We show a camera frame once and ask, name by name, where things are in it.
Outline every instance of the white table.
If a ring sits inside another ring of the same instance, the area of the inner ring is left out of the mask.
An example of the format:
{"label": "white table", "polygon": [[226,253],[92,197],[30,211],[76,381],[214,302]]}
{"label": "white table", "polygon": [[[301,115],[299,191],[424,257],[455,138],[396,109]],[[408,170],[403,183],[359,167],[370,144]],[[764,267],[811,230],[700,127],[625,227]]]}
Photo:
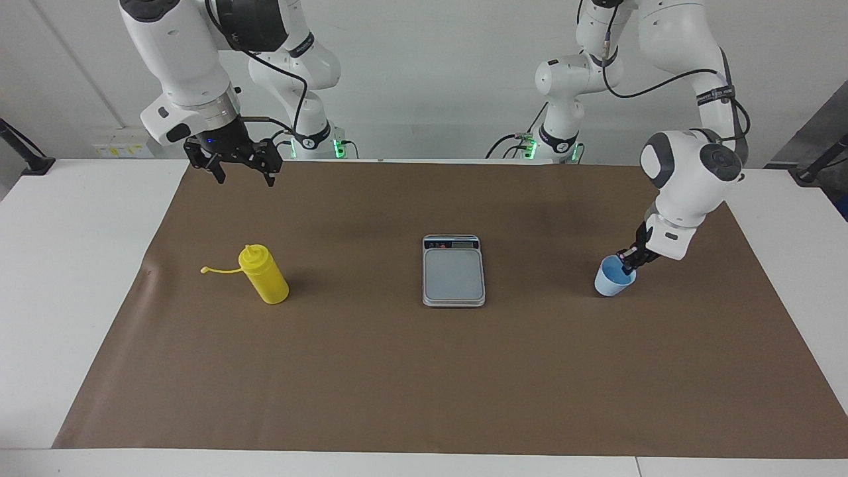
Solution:
{"label": "white table", "polygon": [[[0,475],[848,475],[848,460],[49,450],[186,167],[61,160],[0,202]],[[848,409],[848,224],[785,172],[746,174],[731,209]]]}

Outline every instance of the white wall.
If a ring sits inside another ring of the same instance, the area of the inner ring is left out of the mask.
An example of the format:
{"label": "white wall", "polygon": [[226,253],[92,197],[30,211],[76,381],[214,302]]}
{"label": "white wall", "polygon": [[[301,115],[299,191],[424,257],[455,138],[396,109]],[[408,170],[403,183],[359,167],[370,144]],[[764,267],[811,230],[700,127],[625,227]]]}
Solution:
{"label": "white wall", "polygon": [[[328,113],[369,157],[479,157],[525,129],[544,101],[533,87],[537,64],[577,51],[576,7],[304,0],[312,30],[343,63],[339,86],[321,94]],[[118,8],[118,0],[0,2],[0,115],[49,154],[93,155],[93,130],[139,127],[138,113],[159,93]],[[711,0],[708,12],[754,116],[750,163],[764,165],[848,77],[848,3]],[[667,77],[639,54],[634,27],[622,41],[623,91]],[[222,58],[245,87],[246,114],[283,115],[249,81],[245,58]],[[686,83],[629,101],[584,97],[587,162],[636,163],[653,132],[699,125],[694,101]]]}

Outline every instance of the blue cup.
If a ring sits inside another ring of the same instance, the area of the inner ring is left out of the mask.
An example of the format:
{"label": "blue cup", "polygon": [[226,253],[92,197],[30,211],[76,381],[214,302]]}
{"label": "blue cup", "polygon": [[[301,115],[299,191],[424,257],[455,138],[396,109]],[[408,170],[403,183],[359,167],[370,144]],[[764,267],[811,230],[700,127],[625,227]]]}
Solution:
{"label": "blue cup", "polygon": [[621,293],[636,281],[636,271],[627,275],[622,269],[622,260],[610,255],[600,263],[594,278],[594,289],[603,296],[612,297]]}

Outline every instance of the blue object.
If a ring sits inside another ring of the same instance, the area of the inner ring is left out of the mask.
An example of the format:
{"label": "blue object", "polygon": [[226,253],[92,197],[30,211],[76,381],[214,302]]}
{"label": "blue object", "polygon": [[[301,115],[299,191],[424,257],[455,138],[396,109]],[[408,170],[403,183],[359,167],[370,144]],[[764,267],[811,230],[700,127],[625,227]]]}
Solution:
{"label": "blue object", "polygon": [[836,210],[838,210],[840,214],[848,220],[848,195],[836,202]]}
{"label": "blue object", "polygon": [[610,255],[600,263],[598,275],[594,278],[594,289],[603,296],[612,297],[635,281],[636,271],[627,275],[622,268],[622,260],[616,255]]}

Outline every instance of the yellow squeeze bottle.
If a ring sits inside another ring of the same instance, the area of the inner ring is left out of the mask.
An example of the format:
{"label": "yellow squeeze bottle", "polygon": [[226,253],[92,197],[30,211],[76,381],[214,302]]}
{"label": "yellow squeeze bottle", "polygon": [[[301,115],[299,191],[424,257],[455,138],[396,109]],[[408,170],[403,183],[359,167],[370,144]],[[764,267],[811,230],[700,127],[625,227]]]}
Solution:
{"label": "yellow squeeze bottle", "polygon": [[244,272],[253,284],[262,301],[268,305],[282,303],[288,298],[288,283],[282,277],[274,257],[264,245],[246,245],[238,255],[238,270],[215,270],[203,267],[201,273],[240,273]]}

